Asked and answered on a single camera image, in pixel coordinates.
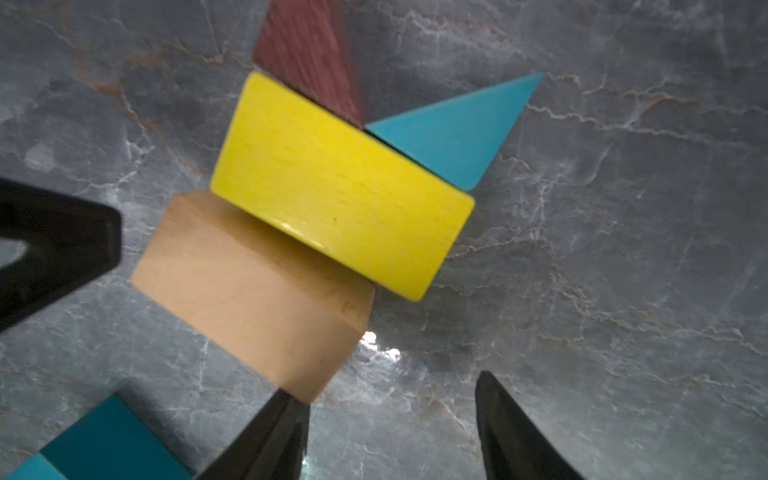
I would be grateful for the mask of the dark red triangle block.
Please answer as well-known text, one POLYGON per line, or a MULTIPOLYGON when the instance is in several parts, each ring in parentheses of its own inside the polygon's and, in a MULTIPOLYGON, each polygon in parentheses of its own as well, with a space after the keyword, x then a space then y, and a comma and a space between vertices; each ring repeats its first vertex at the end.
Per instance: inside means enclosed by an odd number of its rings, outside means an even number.
POLYGON ((341 3, 275 0, 252 60, 277 80, 357 128, 367 123, 341 3))

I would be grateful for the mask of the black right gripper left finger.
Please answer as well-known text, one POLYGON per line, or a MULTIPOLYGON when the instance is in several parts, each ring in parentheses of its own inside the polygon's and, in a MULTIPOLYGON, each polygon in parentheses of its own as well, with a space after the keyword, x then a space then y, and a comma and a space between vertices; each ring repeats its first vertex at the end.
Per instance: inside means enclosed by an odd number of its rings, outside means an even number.
POLYGON ((278 390, 197 478, 298 480, 307 452, 309 423, 310 406, 278 390))

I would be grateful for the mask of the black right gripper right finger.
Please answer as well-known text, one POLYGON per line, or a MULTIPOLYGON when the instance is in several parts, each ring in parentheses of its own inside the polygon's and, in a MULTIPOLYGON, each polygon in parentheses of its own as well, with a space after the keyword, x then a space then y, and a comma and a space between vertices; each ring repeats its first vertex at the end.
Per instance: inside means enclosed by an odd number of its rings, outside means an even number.
POLYGON ((489 371, 479 374, 475 403, 488 479, 583 479, 489 371))

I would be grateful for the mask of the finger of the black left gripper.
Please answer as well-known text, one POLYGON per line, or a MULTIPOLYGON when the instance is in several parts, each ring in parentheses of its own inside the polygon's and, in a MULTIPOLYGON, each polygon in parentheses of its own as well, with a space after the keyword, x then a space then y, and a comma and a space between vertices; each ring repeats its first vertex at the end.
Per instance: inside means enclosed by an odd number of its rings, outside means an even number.
POLYGON ((1 238, 27 244, 1 268, 6 331, 118 266, 122 216, 108 205, 2 179, 1 238))

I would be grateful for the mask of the natural wood rectangular block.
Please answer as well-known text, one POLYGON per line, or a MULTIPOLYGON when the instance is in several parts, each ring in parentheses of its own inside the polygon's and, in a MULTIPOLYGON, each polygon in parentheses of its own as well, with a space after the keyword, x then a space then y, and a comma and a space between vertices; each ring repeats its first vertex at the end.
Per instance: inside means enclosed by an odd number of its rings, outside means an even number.
POLYGON ((375 296, 363 276, 209 191, 171 199, 131 282, 306 404, 366 333, 375 296))

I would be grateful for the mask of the yellow rectangular block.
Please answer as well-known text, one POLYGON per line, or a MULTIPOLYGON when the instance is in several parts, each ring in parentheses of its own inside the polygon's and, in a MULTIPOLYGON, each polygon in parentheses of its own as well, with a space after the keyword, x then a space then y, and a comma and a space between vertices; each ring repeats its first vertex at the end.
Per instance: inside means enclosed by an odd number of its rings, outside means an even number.
POLYGON ((210 188, 411 301, 424 297, 475 205, 259 72, 244 82, 210 188))

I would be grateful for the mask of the teal triangle block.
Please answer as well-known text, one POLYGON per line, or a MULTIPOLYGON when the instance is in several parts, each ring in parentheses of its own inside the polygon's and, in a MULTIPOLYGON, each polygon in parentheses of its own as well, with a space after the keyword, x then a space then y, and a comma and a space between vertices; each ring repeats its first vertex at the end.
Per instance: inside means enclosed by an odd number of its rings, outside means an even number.
POLYGON ((365 129, 463 190, 473 190, 543 75, 531 74, 369 123, 365 129))

